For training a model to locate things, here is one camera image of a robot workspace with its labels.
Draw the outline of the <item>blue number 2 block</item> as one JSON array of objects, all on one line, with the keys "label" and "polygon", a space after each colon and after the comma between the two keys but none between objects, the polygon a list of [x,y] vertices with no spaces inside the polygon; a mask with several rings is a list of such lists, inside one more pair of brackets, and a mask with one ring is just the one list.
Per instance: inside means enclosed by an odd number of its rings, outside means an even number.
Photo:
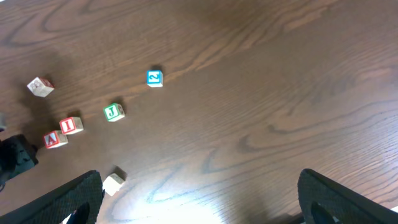
[{"label": "blue number 2 block", "polygon": [[148,70],[146,78],[148,86],[152,88],[163,87],[163,73],[160,70]]}]

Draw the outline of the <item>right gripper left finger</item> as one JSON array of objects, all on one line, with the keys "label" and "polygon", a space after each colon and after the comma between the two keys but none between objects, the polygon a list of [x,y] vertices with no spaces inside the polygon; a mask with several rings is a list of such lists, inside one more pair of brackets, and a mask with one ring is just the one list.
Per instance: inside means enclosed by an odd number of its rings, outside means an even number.
[{"label": "right gripper left finger", "polygon": [[90,170],[14,211],[1,223],[61,223],[74,214],[73,223],[96,223],[104,191],[100,173]]}]

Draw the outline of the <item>red letter I block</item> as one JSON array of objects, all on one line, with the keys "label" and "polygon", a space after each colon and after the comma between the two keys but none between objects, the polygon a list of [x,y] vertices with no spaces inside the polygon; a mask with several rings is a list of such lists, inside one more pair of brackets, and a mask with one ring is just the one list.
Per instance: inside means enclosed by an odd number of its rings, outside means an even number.
[{"label": "red letter I block", "polygon": [[69,117],[59,122],[63,134],[71,135],[84,130],[83,123],[79,117]]}]

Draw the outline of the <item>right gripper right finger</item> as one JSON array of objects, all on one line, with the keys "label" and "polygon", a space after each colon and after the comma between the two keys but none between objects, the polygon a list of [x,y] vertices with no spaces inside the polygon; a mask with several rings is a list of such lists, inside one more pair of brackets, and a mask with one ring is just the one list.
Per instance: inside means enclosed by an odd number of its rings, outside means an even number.
[{"label": "right gripper right finger", "polygon": [[397,223],[397,212],[314,170],[302,170],[297,187],[306,223]]}]

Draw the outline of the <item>red letter A block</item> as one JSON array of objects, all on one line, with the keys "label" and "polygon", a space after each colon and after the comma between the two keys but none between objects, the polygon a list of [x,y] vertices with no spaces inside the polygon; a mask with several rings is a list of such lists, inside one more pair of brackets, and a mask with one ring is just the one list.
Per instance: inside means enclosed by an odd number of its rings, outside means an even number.
[{"label": "red letter A block", "polygon": [[51,131],[44,134],[44,145],[47,149],[60,147],[68,144],[67,136],[64,135],[60,130]]}]

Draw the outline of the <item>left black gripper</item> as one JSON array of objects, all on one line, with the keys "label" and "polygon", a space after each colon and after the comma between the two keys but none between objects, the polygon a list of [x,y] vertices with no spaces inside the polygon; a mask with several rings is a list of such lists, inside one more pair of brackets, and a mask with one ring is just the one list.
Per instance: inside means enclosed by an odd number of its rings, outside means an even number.
[{"label": "left black gripper", "polygon": [[39,163],[37,151],[23,134],[1,141],[1,185],[36,166]]}]

